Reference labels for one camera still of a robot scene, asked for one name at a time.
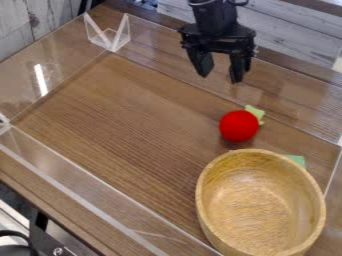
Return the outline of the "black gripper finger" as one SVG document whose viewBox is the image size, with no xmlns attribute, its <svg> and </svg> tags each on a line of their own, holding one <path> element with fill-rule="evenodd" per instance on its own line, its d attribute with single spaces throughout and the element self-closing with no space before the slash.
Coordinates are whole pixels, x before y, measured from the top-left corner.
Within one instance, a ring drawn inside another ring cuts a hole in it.
<svg viewBox="0 0 342 256">
<path fill-rule="evenodd" d="M 230 54 L 230 78 L 231 83 L 243 81 L 244 74 L 250 71 L 254 51 L 234 52 Z"/>
<path fill-rule="evenodd" d="M 211 51 L 204 48 L 187 48 L 185 51 L 197 75 L 206 78 L 214 69 Z"/>
</svg>

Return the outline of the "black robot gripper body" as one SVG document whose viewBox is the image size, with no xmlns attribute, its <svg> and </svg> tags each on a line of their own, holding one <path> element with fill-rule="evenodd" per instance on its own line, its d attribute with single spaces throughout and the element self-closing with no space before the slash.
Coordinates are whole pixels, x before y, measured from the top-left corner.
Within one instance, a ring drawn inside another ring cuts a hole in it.
<svg viewBox="0 0 342 256">
<path fill-rule="evenodd" d="M 180 27 L 180 44 L 231 54 L 254 51 L 256 32 L 238 22 L 238 8 L 247 1 L 188 1 L 195 22 Z"/>
</svg>

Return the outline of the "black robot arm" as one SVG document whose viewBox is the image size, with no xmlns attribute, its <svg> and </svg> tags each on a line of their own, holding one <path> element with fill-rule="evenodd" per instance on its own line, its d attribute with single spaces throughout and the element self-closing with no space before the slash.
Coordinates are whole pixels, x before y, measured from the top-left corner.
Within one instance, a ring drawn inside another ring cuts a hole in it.
<svg viewBox="0 0 342 256">
<path fill-rule="evenodd" d="M 256 32 L 238 22 L 238 8 L 248 0 L 187 0 L 195 22 L 183 25 L 180 45 L 196 73 L 206 78 L 214 69 L 214 53 L 230 57 L 228 75 L 231 83 L 243 81 L 255 56 Z"/>
</svg>

